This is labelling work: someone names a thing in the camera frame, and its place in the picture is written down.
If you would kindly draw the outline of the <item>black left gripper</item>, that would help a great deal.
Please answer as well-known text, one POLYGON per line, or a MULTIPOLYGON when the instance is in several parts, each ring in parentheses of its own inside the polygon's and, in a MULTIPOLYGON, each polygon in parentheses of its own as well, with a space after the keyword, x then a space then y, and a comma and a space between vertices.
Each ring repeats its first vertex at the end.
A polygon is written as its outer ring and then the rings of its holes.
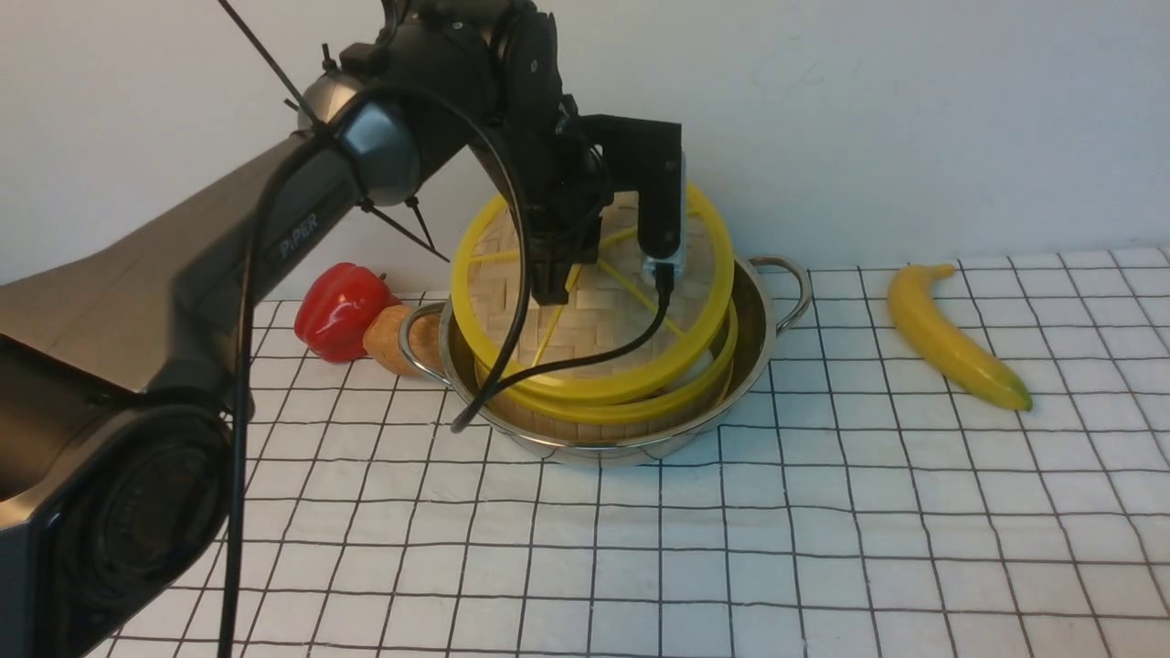
POLYGON ((521 254, 532 265, 532 300, 565 306, 572 265, 598 258, 603 210, 613 199, 610 171, 571 96, 512 97, 511 126, 526 192, 521 254))

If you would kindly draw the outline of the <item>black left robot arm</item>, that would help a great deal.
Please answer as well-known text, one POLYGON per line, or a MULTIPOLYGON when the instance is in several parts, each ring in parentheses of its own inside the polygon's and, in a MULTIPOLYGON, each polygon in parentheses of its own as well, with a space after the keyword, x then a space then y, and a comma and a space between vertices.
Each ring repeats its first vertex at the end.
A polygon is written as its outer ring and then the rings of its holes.
POLYGON ((229 534, 242 553, 252 317, 352 208, 418 194, 464 146, 553 300, 603 170, 531 1, 386 1, 325 56, 288 138, 91 258, 4 286, 4 656, 83 657, 229 534))

